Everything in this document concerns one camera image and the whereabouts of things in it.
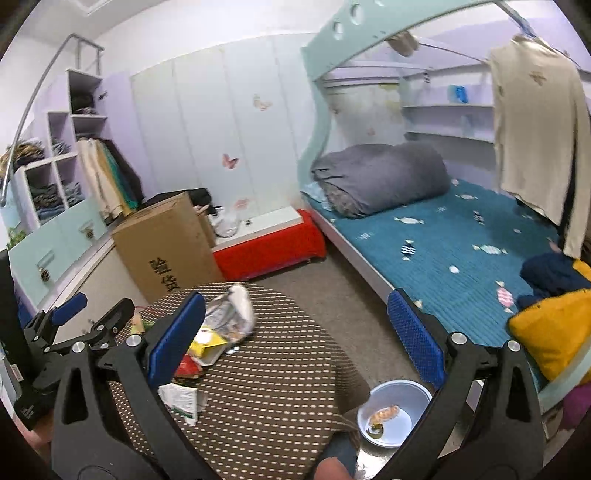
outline navy blue cloth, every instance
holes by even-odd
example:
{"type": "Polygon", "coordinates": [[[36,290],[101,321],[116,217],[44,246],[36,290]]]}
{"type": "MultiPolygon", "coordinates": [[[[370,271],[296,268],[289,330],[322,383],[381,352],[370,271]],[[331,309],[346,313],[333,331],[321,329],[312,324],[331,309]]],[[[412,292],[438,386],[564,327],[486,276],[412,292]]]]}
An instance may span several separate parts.
{"type": "Polygon", "coordinates": [[[533,295],[517,298],[520,310],[549,297],[560,297],[571,291],[591,288],[587,280],[573,268],[574,260],[562,253],[549,252],[526,260],[521,267],[523,278],[533,289],[533,295]]]}
{"type": "Polygon", "coordinates": [[[313,480],[316,474],[316,469],[322,460],[336,457],[340,463],[347,469],[351,477],[355,474],[355,467],[357,465],[357,450],[351,443],[351,439],[347,432],[336,432],[330,439],[329,444],[325,447],[312,470],[308,472],[304,480],[313,480]]]}

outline purple cloth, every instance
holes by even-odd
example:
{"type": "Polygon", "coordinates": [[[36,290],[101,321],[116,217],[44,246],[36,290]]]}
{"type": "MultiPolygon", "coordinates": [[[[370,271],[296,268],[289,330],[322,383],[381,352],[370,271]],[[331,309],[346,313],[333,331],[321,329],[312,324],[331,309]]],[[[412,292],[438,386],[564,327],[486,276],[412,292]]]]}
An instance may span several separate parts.
{"type": "Polygon", "coordinates": [[[564,398],[564,415],[560,428],[575,429],[591,407],[591,382],[574,387],[564,398]]]}

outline ceiling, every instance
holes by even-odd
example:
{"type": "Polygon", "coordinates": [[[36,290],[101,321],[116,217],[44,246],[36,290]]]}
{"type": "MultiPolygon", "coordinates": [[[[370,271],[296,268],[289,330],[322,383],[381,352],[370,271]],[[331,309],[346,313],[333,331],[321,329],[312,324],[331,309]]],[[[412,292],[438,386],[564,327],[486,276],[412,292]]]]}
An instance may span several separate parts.
{"type": "Polygon", "coordinates": [[[90,40],[164,0],[41,0],[19,33],[59,45],[70,33],[90,40]],[[98,9],[87,15],[93,4],[98,9]]]}

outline gray comforter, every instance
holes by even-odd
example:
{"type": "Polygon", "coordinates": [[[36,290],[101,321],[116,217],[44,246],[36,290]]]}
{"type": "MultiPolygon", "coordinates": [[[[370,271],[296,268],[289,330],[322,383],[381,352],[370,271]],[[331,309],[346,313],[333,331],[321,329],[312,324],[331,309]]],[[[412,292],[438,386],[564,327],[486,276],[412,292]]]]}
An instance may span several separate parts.
{"type": "Polygon", "coordinates": [[[449,176],[428,143],[356,145],[317,159],[312,175],[334,209],[358,218],[445,194],[449,176]]]}

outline drawer handle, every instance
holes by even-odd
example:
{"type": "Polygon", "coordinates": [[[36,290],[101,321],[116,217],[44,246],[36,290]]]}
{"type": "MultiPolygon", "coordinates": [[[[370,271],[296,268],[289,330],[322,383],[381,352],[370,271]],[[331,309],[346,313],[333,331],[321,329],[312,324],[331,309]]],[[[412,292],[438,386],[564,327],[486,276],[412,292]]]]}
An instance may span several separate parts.
{"type": "Polygon", "coordinates": [[[88,240],[94,240],[95,239],[95,231],[92,229],[92,227],[87,226],[84,229],[84,233],[86,234],[86,238],[88,240]]]}
{"type": "Polygon", "coordinates": [[[41,281],[43,283],[47,283],[51,280],[51,275],[46,268],[39,269],[39,276],[41,277],[41,281]]]}

